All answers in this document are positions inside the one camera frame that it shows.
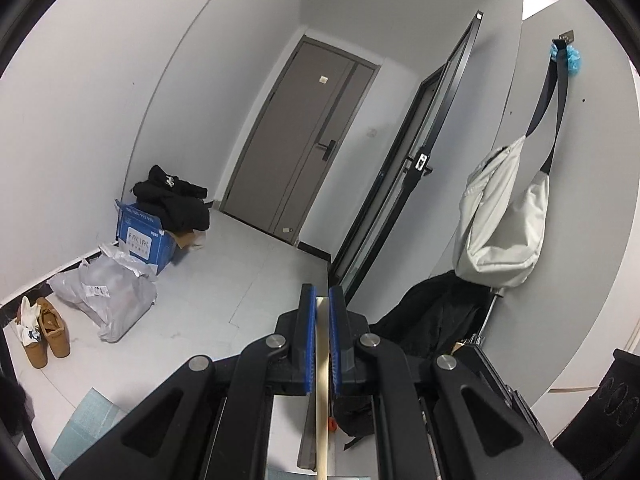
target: tote bag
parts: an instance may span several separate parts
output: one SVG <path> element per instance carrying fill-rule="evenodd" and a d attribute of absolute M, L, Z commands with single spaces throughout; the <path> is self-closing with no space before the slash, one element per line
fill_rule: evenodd
<path fill-rule="evenodd" d="M 545 237 L 549 171 L 566 104 L 566 43 L 554 40 L 556 60 L 549 60 L 545 85 L 527 132 L 509 146 L 492 151 L 469 176 L 460 200 L 453 265 L 468 282 L 493 287 L 517 286 L 527 279 Z M 531 183 L 511 201 L 511 192 L 527 137 L 540 124 L 558 86 L 556 136 L 551 151 Z"/>

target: blue cardboard box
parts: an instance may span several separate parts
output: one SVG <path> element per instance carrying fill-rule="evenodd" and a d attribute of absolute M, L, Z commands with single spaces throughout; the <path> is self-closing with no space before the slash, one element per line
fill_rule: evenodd
<path fill-rule="evenodd" d="M 162 229 L 157 216 L 137 209 L 134 204 L 126 205 L 116 200 L 118 215 L 118 246 L 149 264 L 159 274 L 174 256 L 176 241 Z"/>

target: glass door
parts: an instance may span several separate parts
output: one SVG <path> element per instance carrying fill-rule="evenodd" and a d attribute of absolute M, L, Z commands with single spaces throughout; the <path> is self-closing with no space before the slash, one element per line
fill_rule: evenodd
<path fill-rule="evenodd" d="M 476 41 L 477 12 L 445 65 L 425 79 L 409 108 L 378 177 L 330 269 L 347 303 L 385 243 L 409 195 L 431 173 L 427 163 Z"/>

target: tan boot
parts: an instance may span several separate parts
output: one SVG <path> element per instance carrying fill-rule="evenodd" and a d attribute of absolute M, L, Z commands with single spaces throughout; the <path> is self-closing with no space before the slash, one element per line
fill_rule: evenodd
<path fill-rule="evenodd" d="M 69 346 L 65 322 L 62 321 L 58 311 L 45 298 L 38 298 L 36 303 L 40 305 L 40 315 L 38 316 L 40 332 L 49 343 L 53 355 L 57 358 L 68 356 L 71 352 L 71 347 Z"/>
<path fill-rule="evenodd" d="M 15 322 L 16 324 L 20 324 L 20 309 L 18 309 Z M 30 345 L 22 347 L 27 354 L 31 366 L 34 368 L 44 368 L 47 365 L 47 344 L 44 339 L 39 343 L 31 343 Z"/>

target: door handle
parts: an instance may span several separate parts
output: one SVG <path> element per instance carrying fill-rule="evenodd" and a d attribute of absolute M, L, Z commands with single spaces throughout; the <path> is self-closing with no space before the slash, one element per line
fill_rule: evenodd
<path fill-rule="evenodd" d="M 316 146 L 324 150 L 324 155 L 322 156 L 322 160 L 328 161 L 332 151 L 335 148 L 335 140 L 333 139 L 330 140 L 328 144 L 321 144 L 320 142 L 318 142 Z"/>

